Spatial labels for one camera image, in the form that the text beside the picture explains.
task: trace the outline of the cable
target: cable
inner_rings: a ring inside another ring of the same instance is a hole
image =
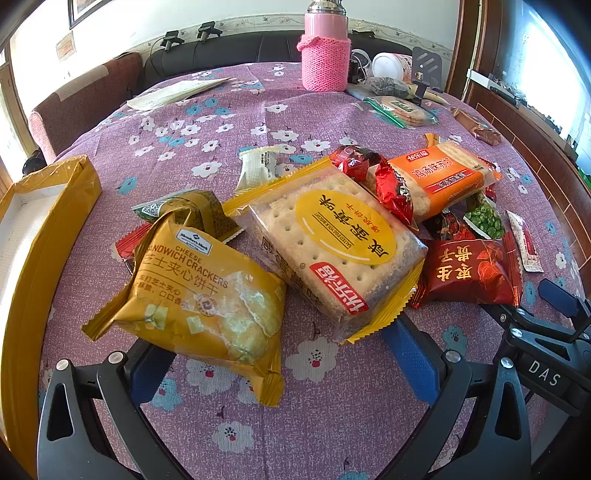
[[[152,59],[152,51],[154,50],[154,45],[156,45],[160,40],[163,40],[165,36],[166,35],[160,37],[158,40],[156,40],[154,43],[152,43],[152,48],[150,49],[150,63],[152,64],[152,68],[154,69],[154,71],[156,72],[156,74],[158,74],[159,77],[162,76],[162,75],[160,75],[157,72],[156,67],[154,66],[154,60]]]

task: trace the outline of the brown snack package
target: brown snack package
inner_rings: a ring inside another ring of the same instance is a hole
[[[224,214],[215,194],[207,190],[182,190],[131,209],[149,223],[175,210],[174,220],[177,223],[197,228],[223,243],[242,232],[236,222]]]
[[[482,140],[493,147],[501,143],[501,134],[494,128],[484,124],[479,118],[470,115],[461,108],[452,108],[451,112],[453,117],[477,140]]]
[[[280,329],[285,284],[214,237],[160,217],[135,250],[130,282],[82,327],[113,325],[155,345],[247,377],[258,401],[283,392]]]

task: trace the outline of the table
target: table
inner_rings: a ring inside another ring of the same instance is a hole
[[[545,274],[524,275],[523,305],[541,318],[569,324],[537,298],[537,284],[547,277],[582,294],[578,270],[550,204],[506,141],[491,147],[476,140],[446,108],[431,102],[424,105],[439,116],[440,125],[398,129],[345,93],[306,91],[299,64],[244,64],[189,74],[154,88],[181,79],[221,77],[232,80],[151,112],[123,106],[60,156],[87,154],[103,193],[72,249],[53,300],[40,400],[59,359],[70,358],[75,365],[100,362],[134,341],[113,328],[93,343],[80,330],[129,279],[113,250],[115,241],[142,223],[129,208],[191,187],[213,190],[221,201],[228,200],[241,171],[238,152],[245,147],[284,145],[278,172],[287,174],[341,144],[355,142],[392,158],[425,147],[426,132],[452,135],[463,147],[498,163],[504,177],[496,192],[505,228],[505,209],[528,221]],[[457,99],[446,98],[478,115]],[[230,244],[254,256],[256,245],[246,233]],[[497,350],[501,328],[476,305],[431,303],[406,312],[442,349],[453,348],[470,361],[489,362]],[[354,345],[337,345],[330,339],[330,323],[292,290],[282,332],[285,392],[278,408],[259,406],[246,379],[177,356],[143,411],[197,478],[375,477],[412,432],[426,404],[414,397],[380,334]],[[322,358],[310,371],[304,365],[315,349]],[[471,406],[467,401],[439,464],[451,457]],[[540,397],[528,404],[532,440],[546,410]],[[105,429],[114,450],[131,465],[113,427],[107,424]]]

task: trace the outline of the white plastic container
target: white plastic container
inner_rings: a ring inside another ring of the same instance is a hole
[[[411,83],[413,58],[400,53],[378,53],[374,57],[372,71],[375,77],[390,77]]]

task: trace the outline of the yellow snack bag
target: yellow snack bag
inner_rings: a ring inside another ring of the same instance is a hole
[[[283,392],[280,330],[285,284],[172,210],[135,249],[130,282],[82,327],[91,340],[114,324],[155,345],[247,377],[258,401]]]

